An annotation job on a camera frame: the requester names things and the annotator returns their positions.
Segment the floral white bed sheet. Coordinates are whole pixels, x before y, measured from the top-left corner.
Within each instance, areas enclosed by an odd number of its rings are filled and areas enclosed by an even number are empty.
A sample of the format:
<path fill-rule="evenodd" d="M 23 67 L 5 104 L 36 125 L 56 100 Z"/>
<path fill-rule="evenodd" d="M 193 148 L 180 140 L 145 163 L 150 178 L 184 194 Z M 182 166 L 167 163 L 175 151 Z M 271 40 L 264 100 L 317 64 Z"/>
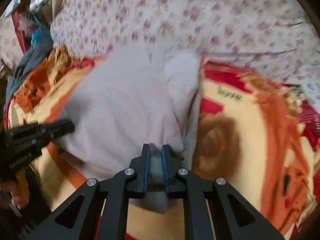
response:
<path fill-rule="evenodd" d="M 319 37 L 296 0 L 66 0 L 50 32 L 76 56 L 169 37 L 178 49 L 300 84 L 319 107 Z"/>

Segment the pile of dark clothes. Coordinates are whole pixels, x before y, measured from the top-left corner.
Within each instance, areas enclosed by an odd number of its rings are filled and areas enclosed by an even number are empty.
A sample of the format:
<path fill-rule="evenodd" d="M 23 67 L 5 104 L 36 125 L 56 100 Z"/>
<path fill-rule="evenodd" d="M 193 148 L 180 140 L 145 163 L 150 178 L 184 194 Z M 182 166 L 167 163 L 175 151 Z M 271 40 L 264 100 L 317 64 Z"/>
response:
<path fill-rule="evenodd" d="M 14 72 L 8 77 L 5 105 L 7 106 L 20 85 L 25 81 L 29 73 L 36 68 L 52 51 L 53 41 L 49 27 L 40 24 L 31 35 L 31 47 L 20 59 Z"/>

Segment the beige grey jacket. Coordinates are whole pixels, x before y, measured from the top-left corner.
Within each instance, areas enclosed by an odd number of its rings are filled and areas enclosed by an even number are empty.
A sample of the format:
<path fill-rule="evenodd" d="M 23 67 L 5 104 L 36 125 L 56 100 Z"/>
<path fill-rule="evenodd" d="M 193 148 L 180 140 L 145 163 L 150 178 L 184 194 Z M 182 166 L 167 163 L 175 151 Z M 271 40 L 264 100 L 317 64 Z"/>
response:
<path fill-rule="evenodd" d="M 151 146 L 151 189 L 132 204 L 164 213 L 175 206 L 163 191 L 161 147 L 169 145 L 191 167 L 200 111 L 201 59 L 170 41 L 115 50 L 76 86 L 60 118 L 75 131 L 57 144 L 60 155 L 87 178 L 104 180 L 127 168 Z"/>

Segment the red orange plush blanket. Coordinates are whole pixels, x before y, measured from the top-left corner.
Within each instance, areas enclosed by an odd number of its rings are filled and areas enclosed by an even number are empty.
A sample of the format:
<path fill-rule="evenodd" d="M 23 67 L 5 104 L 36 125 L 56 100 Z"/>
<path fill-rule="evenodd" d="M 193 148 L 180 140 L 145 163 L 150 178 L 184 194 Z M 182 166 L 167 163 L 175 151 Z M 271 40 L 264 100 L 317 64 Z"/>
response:
<path fill-rule="evenodd" d="M 76 86 L 99 64 L 71 60 L 64 47 L 27 76 L 7 107 L 8 127 L 52 122 Z M 286 239 L 316 206 L 313 176 L 319 169 L 319 137 L 304 118 L 292 86 L 253 70 L 201 60 L 200 111 L 191 169 L 212 180 L 225 177 Z M 66 178 L 79 187 L 87 178 L 49 145 L 35 163 L 44 191 L 57 207 Z"/>

